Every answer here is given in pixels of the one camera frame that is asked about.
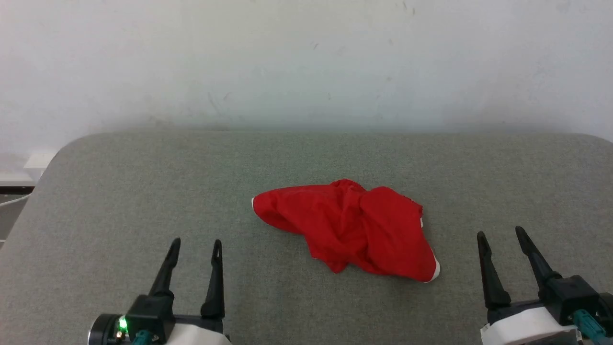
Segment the gray table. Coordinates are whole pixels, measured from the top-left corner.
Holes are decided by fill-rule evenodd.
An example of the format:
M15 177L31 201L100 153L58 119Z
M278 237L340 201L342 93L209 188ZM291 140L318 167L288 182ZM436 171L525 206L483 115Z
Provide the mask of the gray table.
M441 276L333 274L251 198L348 178L424 205ZM476 233L512 297L536 296L514 227L554 269L613 291L613 144L583 135L90 136L62 149L0 250L0 343L84 344L101 312L148 291L175 236L175 312L197 314L224 244L234 344L477 344L485 323Z

